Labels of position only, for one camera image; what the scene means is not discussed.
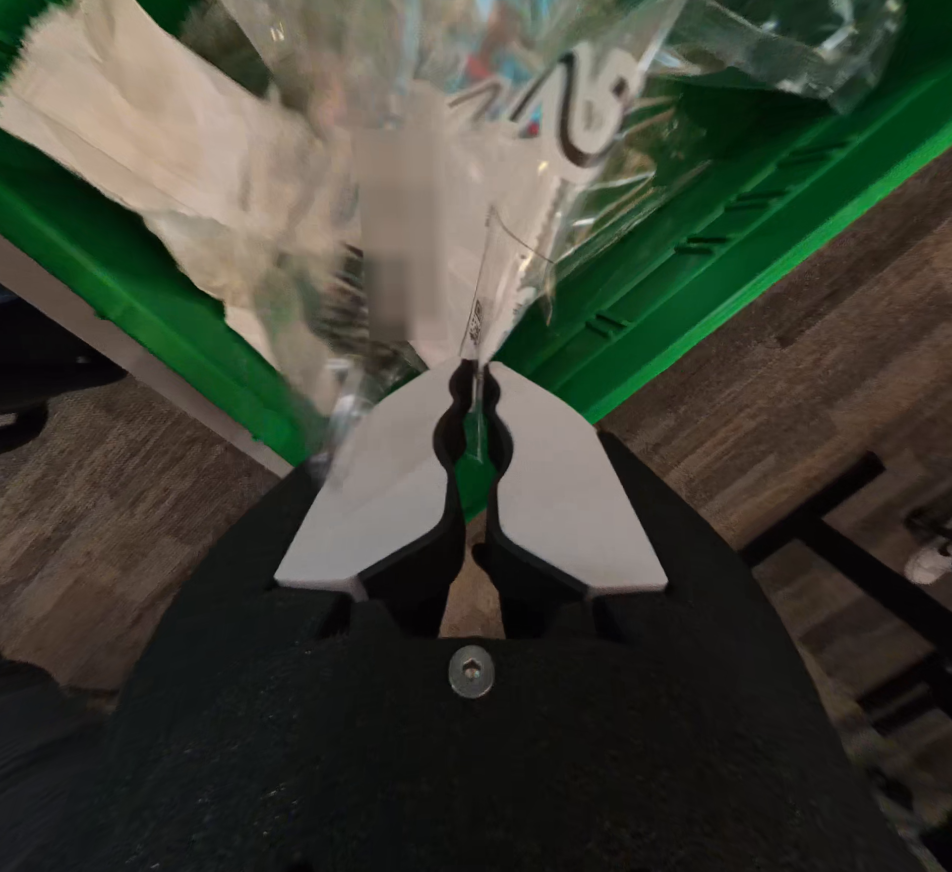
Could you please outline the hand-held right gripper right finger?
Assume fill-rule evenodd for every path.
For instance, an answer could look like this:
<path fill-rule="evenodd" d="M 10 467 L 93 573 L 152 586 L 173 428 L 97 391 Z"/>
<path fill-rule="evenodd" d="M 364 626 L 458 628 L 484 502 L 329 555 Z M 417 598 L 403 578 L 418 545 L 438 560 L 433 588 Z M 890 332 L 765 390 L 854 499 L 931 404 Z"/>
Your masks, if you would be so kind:
<path fill-rule="evenodd" d="M 597 429 L 501 364 L 483 376 L 496 475 L 477 563 L 506 632 L 545 632 L 567 605 L 665 591 L 665 571 Z"/>

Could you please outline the black metal furniture frame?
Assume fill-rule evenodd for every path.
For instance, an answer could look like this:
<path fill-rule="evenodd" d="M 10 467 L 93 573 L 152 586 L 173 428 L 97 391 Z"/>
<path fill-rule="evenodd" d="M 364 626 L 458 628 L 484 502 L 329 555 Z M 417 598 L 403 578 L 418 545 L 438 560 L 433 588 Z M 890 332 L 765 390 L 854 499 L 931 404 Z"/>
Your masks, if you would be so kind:
<path fill-rule="evenodd" d="M 850 759 L 924 826 L 950 814 L 950 459 L 868 452 L 740 551 Z"/>

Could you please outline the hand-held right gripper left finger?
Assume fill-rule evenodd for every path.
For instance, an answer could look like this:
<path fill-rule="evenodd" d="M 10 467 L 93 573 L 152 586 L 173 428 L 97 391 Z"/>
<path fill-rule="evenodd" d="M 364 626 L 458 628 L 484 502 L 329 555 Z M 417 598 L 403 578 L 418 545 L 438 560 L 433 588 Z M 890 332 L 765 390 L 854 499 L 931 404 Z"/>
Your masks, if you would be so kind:
<path fill-rule="evenodd" d="M 439 627 L 465 556 L 455 474 L 465 421 L 465 363 L 379 402 L 338 453 L 276 584 L 379 602 L 399 627 Z"/>

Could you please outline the clear plastic bag of lego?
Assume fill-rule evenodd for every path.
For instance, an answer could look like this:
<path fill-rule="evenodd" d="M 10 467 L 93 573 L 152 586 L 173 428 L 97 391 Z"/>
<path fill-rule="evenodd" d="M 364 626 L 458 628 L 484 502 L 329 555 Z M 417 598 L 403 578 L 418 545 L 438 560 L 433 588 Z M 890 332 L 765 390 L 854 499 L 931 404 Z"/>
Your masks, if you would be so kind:
<path fill-rule="evenodd" d="M 305 118 L 298 229 L 252 237 L 227 312 L 259 322 L 313 447 L 389 389 L 485 365 L 552 293 L 690 0 L 203 0 L 184 44 Z"/>

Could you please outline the white paper bag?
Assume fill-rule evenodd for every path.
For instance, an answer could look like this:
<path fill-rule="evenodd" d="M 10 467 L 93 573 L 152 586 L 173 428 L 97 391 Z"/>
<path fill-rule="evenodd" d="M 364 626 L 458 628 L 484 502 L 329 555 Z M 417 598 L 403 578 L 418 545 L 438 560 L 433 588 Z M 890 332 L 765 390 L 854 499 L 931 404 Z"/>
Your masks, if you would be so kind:
<path fill-rule="evenodd" d="M 137 0 L 68 0 L 35 19 L 2 83 L 2 129 L 139 215 L 275 366 L 363 348 L 345 148 Z"/>

